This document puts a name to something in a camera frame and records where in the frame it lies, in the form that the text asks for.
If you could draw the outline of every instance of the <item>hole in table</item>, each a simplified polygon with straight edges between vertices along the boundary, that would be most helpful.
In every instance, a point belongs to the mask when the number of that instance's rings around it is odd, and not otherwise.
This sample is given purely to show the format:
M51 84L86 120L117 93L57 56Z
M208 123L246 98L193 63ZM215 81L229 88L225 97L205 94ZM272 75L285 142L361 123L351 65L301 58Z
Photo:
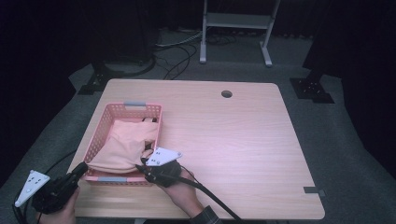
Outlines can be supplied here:
M221 95L222 95L224 98L230 98L230 97L233 96L233 93L230 92L230 91L222 91L222 92L221 92Z

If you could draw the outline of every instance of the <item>pink cloth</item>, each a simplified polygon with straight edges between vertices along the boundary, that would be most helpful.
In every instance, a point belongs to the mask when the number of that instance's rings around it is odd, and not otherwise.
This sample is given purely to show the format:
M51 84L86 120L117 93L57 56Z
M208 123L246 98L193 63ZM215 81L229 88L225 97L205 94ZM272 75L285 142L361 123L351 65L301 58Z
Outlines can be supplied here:
M135 171L135 165L142 164L140 159L152 153L145 146L155 141L157 129L155 122L115 120L105 145L87 164L94 170L113 174Z

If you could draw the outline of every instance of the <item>plastic basket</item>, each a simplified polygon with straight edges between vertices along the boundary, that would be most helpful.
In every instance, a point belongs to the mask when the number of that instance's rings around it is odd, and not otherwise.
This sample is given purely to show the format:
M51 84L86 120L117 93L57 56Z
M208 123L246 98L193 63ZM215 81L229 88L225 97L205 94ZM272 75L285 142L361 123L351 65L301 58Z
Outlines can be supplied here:
M155 104L141 102L125 102L108 104L96 127L90 144L84 156L85 162L90 162L105 144L115 120L138 122L144 118L154 118L159 123L153 148L157 148L160 129L162 126L162 107ZM143 174L131 172L127 174L111 174L89 168L81 178L93 185L117 186L152 186Z

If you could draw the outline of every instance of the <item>white metal stand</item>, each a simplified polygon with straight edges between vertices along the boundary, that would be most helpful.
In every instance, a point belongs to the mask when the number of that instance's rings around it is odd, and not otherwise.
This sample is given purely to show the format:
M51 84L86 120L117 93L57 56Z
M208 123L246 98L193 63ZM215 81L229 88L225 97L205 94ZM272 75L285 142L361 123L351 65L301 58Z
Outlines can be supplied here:
M200 63L206 63L206 28L208 26L216 27L235 27L235 28L250 28L250 29L263 29L265 38L260 41L262 48L262 56L265 60L265 65L272 66L271 58L268 53L267 45L274 27L277 9L279 8L280 0L276 0L273 12L271 15L241 15L241 14L227 14L227 13L210 13L207 12L207 0L204 4L204 19L202 26L202 41L200 51Z

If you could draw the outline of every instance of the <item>sleeve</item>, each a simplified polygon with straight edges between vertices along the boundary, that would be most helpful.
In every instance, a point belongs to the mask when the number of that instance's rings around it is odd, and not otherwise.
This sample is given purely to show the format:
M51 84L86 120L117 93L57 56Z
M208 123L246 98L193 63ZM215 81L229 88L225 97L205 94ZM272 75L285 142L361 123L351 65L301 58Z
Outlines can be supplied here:
M210 206L207 206L202 213L198 216L190 219L191 224L222 224L218 215L212 210Z

